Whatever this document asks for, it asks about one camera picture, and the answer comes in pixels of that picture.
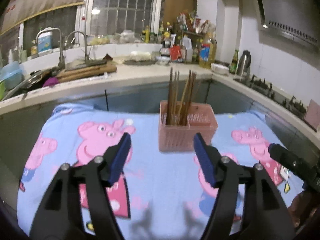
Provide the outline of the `wooden cutting board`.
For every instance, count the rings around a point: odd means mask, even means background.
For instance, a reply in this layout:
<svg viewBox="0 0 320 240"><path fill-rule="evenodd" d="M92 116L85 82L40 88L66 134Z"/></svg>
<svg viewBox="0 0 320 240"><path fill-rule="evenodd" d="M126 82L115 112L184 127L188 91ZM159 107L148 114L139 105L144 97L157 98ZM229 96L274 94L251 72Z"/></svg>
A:
<svg viewBox="0 0 320 240"><path fill-rule="evenodd" d="M108 62L100 66L91 66L69 71L63 70L57 74L56 78L58 79L59 83L64 83L88 77L104 75L105 73L114 73L116 71L116 65Z"/></svg>

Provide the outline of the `black gas stove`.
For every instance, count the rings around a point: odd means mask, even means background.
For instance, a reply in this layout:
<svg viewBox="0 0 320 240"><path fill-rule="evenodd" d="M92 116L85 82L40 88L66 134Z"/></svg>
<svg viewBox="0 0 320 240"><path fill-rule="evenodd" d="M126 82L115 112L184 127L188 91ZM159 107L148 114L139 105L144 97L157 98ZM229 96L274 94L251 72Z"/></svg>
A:
<svg viewBox="0 0 320 240"><path fill-rule="evenodd" d="M253 89L263 96L269 98L300 119L303 119L304 115L306 114L307 108L302 103L302 100L297 100L295 96L287 95L285 92L281 92L276 87L273 87L271 82L267 82L265 79L258 78L255 75L252 75L249 78L236 76L234 81L241 83L244 86Z"/></svg>

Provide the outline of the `white round tracker tag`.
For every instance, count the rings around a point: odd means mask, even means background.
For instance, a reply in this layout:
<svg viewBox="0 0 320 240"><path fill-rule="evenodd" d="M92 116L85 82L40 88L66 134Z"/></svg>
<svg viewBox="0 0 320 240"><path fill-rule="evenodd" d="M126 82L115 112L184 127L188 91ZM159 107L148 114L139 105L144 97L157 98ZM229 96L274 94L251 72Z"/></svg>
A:
<svg viewBox="0 0 320 240"><path fill-rule="evenodd" d="M281 165L281 168L280 168L280 175L284 181L288 181L288 179L291 176L290 171L283 165Z"/></svg>

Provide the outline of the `small patterned bowl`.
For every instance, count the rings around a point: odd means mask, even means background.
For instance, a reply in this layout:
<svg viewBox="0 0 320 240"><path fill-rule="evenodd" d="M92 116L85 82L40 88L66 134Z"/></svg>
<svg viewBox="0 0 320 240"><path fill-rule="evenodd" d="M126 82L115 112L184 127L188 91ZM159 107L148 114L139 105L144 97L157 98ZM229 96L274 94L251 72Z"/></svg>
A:
<svg viewBox="0 0 320 240"><path fill-rule="evenodd" d="M156 63L167 66L170 63L170 57L168 56L157 56Z"/></svg>

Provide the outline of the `yellow cooking oil bottle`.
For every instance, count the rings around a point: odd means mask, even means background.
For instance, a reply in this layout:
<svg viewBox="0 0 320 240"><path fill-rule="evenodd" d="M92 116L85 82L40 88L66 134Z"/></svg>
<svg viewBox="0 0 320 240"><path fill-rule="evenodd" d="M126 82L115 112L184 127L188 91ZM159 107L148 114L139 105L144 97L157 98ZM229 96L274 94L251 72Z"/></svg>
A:
<svg viewBox="0 0 320 240"><path fill-rule="evenodd" d="M203 41L201 42L199 52L199 65L205 69L211 69L211 64L215 61L217 49L217 42L215 40L215 33L206 33Z"/></svg>

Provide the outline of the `blue plastic basin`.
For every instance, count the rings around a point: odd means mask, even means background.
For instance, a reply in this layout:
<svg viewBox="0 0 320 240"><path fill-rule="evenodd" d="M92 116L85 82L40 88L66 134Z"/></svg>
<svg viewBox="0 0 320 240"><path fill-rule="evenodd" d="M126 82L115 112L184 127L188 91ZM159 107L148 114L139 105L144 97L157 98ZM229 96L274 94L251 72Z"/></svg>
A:
<svg viewBox="0 0 320 240"><path fill-rule="evenodd" d="M6 90L11 90L23 81L23 72L18 61L7 64L1 70L1 81Z"/></svg>

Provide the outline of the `white plastic jug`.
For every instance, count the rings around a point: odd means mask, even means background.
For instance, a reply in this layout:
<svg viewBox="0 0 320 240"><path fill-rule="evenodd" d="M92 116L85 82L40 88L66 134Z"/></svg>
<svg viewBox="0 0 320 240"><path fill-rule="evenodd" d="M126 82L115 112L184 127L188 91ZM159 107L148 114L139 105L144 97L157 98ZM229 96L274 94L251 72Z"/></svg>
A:
<svg viewBox="0 0 320 240"><path fill-rule="evenodd" d="M193 48L192 41L187 35L182 38L182 46L185 48L185 62L192 62L193 60Z"/></svg>

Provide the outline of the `red snack packet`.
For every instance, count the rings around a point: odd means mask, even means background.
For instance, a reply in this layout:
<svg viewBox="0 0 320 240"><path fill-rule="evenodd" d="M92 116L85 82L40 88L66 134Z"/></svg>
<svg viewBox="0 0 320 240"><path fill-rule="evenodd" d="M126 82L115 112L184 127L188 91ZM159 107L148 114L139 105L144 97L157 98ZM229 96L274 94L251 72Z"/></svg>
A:
<svg viewBox="0 0 320 240"><path fill-rule="evenodd" d="M174 45L170 48L169 51L171 61L178 61L182 57L180 46Z"/></svg>

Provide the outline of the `steel range hood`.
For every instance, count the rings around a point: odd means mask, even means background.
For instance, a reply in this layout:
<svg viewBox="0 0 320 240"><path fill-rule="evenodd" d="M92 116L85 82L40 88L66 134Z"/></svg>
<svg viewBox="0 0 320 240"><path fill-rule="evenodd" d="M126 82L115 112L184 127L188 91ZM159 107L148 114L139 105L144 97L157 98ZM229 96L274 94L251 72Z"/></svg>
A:
<svg viewBox="0 0 320 240"><path fill-rule="evenodd" d="M253 0L260 30L319 51L319 9L314 0Z"/></svg>

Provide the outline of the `steel thermos kettle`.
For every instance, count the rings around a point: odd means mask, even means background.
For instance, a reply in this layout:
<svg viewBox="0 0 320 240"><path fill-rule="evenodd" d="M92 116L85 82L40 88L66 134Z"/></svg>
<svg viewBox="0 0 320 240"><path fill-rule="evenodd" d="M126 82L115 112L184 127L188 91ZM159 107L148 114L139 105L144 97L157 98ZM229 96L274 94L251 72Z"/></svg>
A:
<svg viewBox="0 0 320 240"><path fill-rule="evenodd" d="M250 74L250 66L251 66L251 53L248 50L244 50L238 62L236 75L240 77L248 78Z"/></svg>

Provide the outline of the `white detergent jug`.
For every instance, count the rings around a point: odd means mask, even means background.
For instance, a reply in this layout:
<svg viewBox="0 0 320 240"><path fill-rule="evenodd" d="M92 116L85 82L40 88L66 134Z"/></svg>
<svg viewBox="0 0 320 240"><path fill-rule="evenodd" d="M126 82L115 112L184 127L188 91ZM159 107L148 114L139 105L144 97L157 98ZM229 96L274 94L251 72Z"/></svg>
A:
<svg viewBox="0 0 320 240"><path fill-rule="evenodd" d="M39 56L44 56L53 52L52 35L52 31L47 31L38 36L37 51Z"/></svg>

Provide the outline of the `dark green sauce bottle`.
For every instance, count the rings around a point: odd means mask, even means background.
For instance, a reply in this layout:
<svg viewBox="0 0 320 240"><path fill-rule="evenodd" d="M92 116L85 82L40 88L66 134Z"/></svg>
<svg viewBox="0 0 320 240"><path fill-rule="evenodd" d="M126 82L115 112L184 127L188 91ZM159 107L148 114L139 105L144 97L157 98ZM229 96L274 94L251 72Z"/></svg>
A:
<svg viewBox="0 0 320 240"><path fill-rule="evenodd" d="M235 74L236 73L236 69L237 69L237 66L238 66L238 53L239 53L239 51L236 49L235 52L234 52L231 64L229 65L229 72L231 74Z"/></svg>

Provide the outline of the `green plastic bowl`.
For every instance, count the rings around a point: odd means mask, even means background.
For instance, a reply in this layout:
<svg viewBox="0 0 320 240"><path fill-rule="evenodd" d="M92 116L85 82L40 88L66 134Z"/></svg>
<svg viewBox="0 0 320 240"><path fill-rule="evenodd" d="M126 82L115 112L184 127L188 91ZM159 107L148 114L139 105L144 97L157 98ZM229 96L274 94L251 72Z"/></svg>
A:
<svg viewBox="0 0 320 240"><path fill-rule="evenodd" d="M4 80L1 80L0 81L0 100L2 100L4 98L5 91L6 91L5 82L4 82Z"/></svg>

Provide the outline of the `brown wooden chopsticks bundle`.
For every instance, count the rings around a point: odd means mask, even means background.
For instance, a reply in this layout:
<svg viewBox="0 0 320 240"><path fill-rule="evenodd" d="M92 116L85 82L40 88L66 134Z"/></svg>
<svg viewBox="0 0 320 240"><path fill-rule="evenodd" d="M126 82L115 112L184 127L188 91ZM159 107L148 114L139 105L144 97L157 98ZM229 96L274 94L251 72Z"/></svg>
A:
<svg viewBox="0 0 320 240"><path fill-rule="evenodd" d="M186 126L189 109L195 93L196 72L189 70L181 97L179 97L180 72L170 68L169 90L166 111L166 126Z"/></svg>

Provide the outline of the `blue cartoon pig cloth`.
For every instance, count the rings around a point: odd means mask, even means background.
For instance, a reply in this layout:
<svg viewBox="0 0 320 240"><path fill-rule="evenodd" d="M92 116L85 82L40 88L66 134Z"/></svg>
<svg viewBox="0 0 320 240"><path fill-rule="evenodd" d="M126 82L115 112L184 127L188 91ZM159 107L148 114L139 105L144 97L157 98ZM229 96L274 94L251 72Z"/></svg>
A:
<svg viewBox="0 0 320 240"><path fill-rule="evenodd" d="M216 115L212 145L237 164L261 163L289 207L302 192L297 176L284 181L281 165L267 159L267 147L281 144L257 112ZM36 210L63 163L87 164L131 134L132 147L124 173L110 189L111 207L125 239L200 239L218 189L205 181L193 152L160 152L159 114L100 111L65 103L53 109L40 131L22 174L17 219L29 235Z"/></svg>

